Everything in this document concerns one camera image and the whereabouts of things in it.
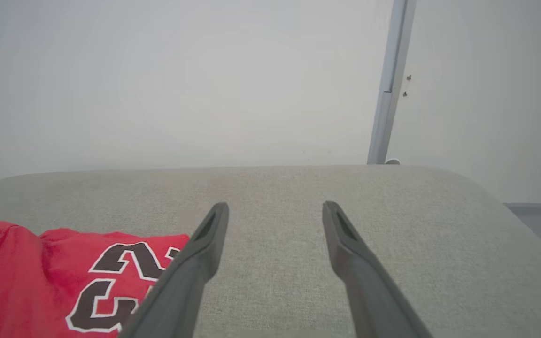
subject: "couch cushion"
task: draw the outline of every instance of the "couch cushion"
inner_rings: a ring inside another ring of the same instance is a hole
[[[230,208],[196,337],[324,330],[353,337],[322,203],[340,204],[436,337],[541,336],[541,240],[460,175],[406,166],[47,173],[0,180],[0,220],[40,234],[191,233]]]

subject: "red shirt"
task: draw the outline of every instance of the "red shirt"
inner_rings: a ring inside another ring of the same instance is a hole
[[[0,337],[118,335],[188,240],[0,222]]]

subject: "printed number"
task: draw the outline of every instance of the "printed number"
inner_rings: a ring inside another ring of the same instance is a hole
[[[97,313],[97,302],[108,299],[114,282],[116,280],[111,278],[96,278],[82,289],[75,308],[66,317],[69,329],[79,332],[122,330],[123,323],[137,310],[137,298],[114,297],[112,313]]]
[[[122,274],[124,268],[129,264],[125,255],[131,255],[139,277],[143,280],[156,282],[164,272],[156,258],[152,248],[145,242],[135,244],[113,244],[99,256],[89,272],[104,272],[107,274]]]
[[[165,257],[172,260],[179,252],[178,248],[170,246]],[[164,272],[152,248],[145,242],[116,243],[108,246],[89,272],[122,274],[129,264],[127,255],[132,257],[142,280],[156,282]],[[111,314],[97,313],[97,302],[108,299],[114,282],[116,279],[96,278],[82,289],[75,307],[66,317],[69,329],[79,332],[112,332],[114,330],[120,332],[122,330],[123,323],[126,323],[139,306],[137,298],[114,297],[114,311]]]

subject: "gray couch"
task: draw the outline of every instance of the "gray couch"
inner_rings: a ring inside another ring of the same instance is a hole
[[[195,337],[354,337],[329,265],[322,203],[338,202],[436,337],[541,337],[541,240],[486,190],[406,166],[47,173],[0,180],[0,220],[140,236],[194,231],[230,208]]]

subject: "white wall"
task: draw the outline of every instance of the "white wall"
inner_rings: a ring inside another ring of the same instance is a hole
[[[0,178],[366,163],[391,0],[0,0]]]
[[[419,0],[405,69],[388,157],[541,203],[541,1]]]

